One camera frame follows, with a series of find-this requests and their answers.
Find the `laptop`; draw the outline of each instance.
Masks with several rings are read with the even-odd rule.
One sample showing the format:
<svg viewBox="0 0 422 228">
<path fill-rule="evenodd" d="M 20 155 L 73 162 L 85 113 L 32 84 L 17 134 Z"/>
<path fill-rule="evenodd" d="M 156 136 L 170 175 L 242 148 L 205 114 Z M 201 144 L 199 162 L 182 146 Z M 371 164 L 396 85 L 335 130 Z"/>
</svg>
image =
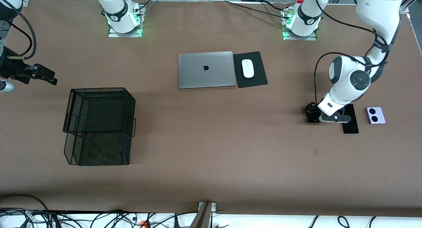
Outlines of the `laptop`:
<svg viewBox="0 0 422 228">
<path fill-rule="evenodd" d="M 179 54 L 179 89 L 235 85 L 233 52 Z"/>
</svg>

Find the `table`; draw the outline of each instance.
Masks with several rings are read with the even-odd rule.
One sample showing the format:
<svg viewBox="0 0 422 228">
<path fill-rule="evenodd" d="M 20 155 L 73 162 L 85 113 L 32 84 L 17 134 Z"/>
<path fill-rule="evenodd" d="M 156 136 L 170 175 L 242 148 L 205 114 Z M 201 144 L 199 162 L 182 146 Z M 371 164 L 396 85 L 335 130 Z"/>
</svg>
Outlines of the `table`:
<svg viewBox="0 0 422 228">
<path fill-rule="evenodd" d="M 363 25 L 354 8 L 326 11 Z M 143 37 L 108 38 L 100 12 L 95 0 L 31 0 L 23 9 L 38 42 L 27 63 L 59 81 L 15 82 L 1 95 L 1 194 L 37 195 L 52 210 L 174 213 L 212 200 L 227 213 L 420 216 L 422 59 L 405 15 L 383 77 L 354 103 L 360 133 L 344 135 L 338 124 L 305 122 L 313 70 L 329 51 L 364 54 L 372 35 L 325 18 L 318 41 L 286 41 L 277 17 L 224 2 L 160 1 Z M 26 38 L 11 30 L 6 46 L 23 51 Z M 179 90 L 178 54 L 207 51 L 260 51 L 268 85 Z M 334 57 L 320 62 L 319 98 Z M 68 96 L 86 87 L 125 87 L 136 99 L 131 165 L 67 164 Z M 371 106 L 383 108 L 386 124 L 366 123 Z M 2 206 L 40 209 L 17 199 Z"/>
</svg>

